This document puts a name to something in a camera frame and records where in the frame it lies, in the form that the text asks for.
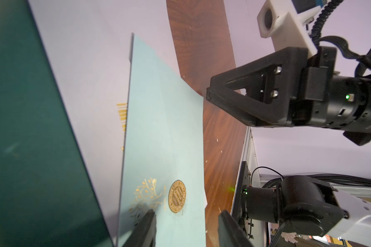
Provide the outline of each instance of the light blue folder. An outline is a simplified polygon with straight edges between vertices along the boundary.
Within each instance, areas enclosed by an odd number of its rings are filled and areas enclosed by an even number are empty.
[[[122,246],[150,208],[156,246],[206,246],[203,97],[134,37],[119,218]],[[183,209],[168,205],[171,185],[186,187]]]

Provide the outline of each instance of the paper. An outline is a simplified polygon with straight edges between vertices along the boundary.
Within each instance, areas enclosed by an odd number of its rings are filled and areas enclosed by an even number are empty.
[[[202,117],[203,98],[135,36],[118,246],[150,208],[157,246],[206,246]],[[173,213],[168,193],[176,180],[186,200]]]
[[[29,0],[88,175],[114,242],[132,32],[179,74],[165,0]]]

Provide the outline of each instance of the black cable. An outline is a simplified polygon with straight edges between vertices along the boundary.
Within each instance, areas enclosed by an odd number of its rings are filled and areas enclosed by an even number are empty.
[[[283,222],[281,224],[281,226],[278,228],[278,230],[276,231],[276,234],[273,237],[271,243],[268,245],[268,247],[275,247],[277,245],[277,243],[279,242],[279,239],[280,239],[280,237],[282,235],[282,232],[283,232],[283,229],[284,229],[285,226],[286,226],[286,223]]]
[[[328,17],[331,15],[331,13],[338,7],[340,3],[342,3],[343,0],[332,0],[329,2],[326,7],[322,10],[322,12],[319,14],[319,17],[317,17],[315,23],[313,24],[312,31],[311,31],[311,39],[314,45],[318,48],[319,47],[319,39],[322,36],[322,29],[323,26],[328,19]]]
[[[284,176],[283,176],[282,174],[278,173],[277,171],[273,170],[272,168],[269,168],[269,167],[266,167],[266,166],[259,166],[259,167],[257,167],[256,169],[254,169],[253,172],[252,172],[252,176],[251,176],[251,178],[250,178],[250,185],[252,185],[252,179],[253,179],[253,174],[254,174],[254,172],[255,172],[257,169],[259,169],[259,168],[265,168],[265,169],[269,169],[269,170],[271,170],[271,171],[274,171],[274,172],[276,172],[277,174],[279,174],[279,176],[281,176],[281,177],[284,179]]]
[[[341,185],[358,185],[358,186],[369,186],[371,187],[371,179],[366,179],[362,177],[355,177],[349,175],[341,175],[341,174],[313,174],[308,175],[308,177],[312,177],[318,180],[337,183]],[[263,188],[271,188],[282,181],[281,178],[275,178],[269,180],[267,183],[264,184]]]

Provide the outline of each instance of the gold seal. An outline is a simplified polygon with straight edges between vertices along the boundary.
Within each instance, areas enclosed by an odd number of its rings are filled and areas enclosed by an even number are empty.
[[[169,207],[173,213],[182,210],[185,203],[185,186],[182,181],[177,180],[173,183],[169,191]]]

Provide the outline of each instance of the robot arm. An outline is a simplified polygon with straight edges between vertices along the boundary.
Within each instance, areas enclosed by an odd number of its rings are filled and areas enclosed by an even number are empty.
[[[267,0],[257,21],[261,36],[272,37],[276,52],[213,76],[206,99],[247,126],[330,128],[344,130],[359,146],[371,141],[371,75],[363,76],[371,69],[371,50],[361,56],[348,49],[345,39],[320,38],[320,33],[313,43],[303,26],[320,9],[315,0]],[[319,40],[359,61],[356,77],[335,75],[337,50],[316,48]]]
[[[326,234],[371,247],[371,203],[307,176],[286,177],[274,191],[249,186],[244,193],[251,219],[283,224],[284,232]]]

